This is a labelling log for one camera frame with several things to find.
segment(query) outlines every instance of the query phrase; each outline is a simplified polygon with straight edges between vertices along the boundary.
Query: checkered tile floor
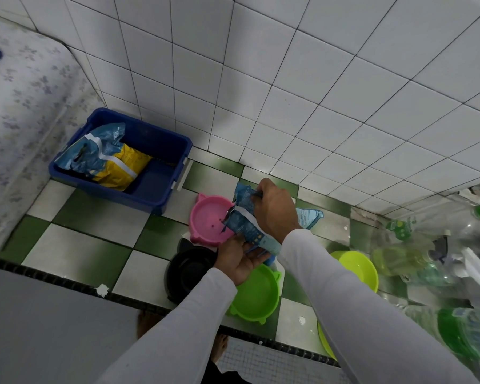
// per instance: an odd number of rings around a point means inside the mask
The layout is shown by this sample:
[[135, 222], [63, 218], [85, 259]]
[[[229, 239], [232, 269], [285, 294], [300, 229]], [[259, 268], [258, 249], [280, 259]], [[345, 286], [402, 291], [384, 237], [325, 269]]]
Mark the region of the checkered tile floor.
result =
[[[16, 227], [0, 258], [94, 287], [105, 284], [116, 294], [173, 309], [164, 290], [164, 271], [179, 239], [188, 233], [190, 210], [198, 193], [232, 199], [237, 182], [255, 187], [269, 176], [195, 147], [189, 158], [194, 162], [183, 188], [173, 192], [161, 217], [51, 180]], [[370, 251], [374, 220], [366, 218], [369, 213], [279, 178], [271, 179], [288, 189], [298, 207], [324, 212], [325, 218], [312, 232], [329, 252], [348, 247]], [[284, 273], [280, 264], [274, 266]], [[318, 339], [315, 314], [299, 284], [290, 274], [280, 283], [280, 304], [265, 325], [236, 316], [225, 316], [223, 325], [326, 354]]]

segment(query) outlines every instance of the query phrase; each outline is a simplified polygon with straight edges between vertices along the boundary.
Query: lime green bowl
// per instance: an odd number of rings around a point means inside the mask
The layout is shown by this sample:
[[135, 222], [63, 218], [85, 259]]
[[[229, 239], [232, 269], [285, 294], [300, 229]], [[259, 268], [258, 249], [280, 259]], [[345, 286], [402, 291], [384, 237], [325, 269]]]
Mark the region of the lime green bowl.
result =
[[229, 314], [264, 324], [279, 303], [280, 278], [280, 272], [261, 264], [243, 284], [237, 286], [237, 296], [229, 307]]
[[[359, 280], [370, 287], [373, 292], [377, 292], [379, 289], [379, 276], [375, 266], [367, 256], [354, 250], [339, 250], [332, 252], [331, 256], [337, 259], [346, 269], [354, 272]], [[336, 359], [336, 356], [333, 354], [333, 351], [327, 342], [326, 336], [320, 327], [320, 323], [317, 323], [317, 326], [318, 336], [323, 348], [326, 350], [328, 355], [330, 355], [333, 359]]]

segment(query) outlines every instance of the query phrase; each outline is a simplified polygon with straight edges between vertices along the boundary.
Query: left hand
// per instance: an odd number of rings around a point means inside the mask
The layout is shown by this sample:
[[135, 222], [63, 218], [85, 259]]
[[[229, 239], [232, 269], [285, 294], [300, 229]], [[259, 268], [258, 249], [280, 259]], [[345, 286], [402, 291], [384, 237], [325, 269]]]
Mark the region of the left hand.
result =
[[224, 272], [236, 286], [239, 286], [247, 280], [254, 268], [270, 257], [268, 252], [258, 257], [264, 251], [263, 248], [245, 254], [252, 246], [245, 242], [243, 235], [234, 235], [219, 246], [214, 268]]

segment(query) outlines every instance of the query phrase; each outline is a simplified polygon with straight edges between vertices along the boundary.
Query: right hand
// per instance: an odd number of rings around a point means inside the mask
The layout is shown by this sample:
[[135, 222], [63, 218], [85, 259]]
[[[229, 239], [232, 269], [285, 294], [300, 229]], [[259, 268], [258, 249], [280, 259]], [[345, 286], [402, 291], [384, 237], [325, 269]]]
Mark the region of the right hand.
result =
[[261, 229], [280, 244], [295, 229], [301, 229], [297, 210], [288, 190], [277, 187], [268, 178], [262, 179], [256, 190], [263, 191], [263, 198], [252, 196], [254, 216]]

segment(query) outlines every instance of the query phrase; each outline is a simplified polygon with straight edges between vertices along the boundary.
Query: tiled wall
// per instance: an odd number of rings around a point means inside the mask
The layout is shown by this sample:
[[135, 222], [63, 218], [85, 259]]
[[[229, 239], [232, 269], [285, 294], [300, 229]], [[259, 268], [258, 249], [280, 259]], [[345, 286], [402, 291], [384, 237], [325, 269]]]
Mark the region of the tiled wall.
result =
[[20, 1], [199, 148], [375, 213], [480, 183], [474, 0]]

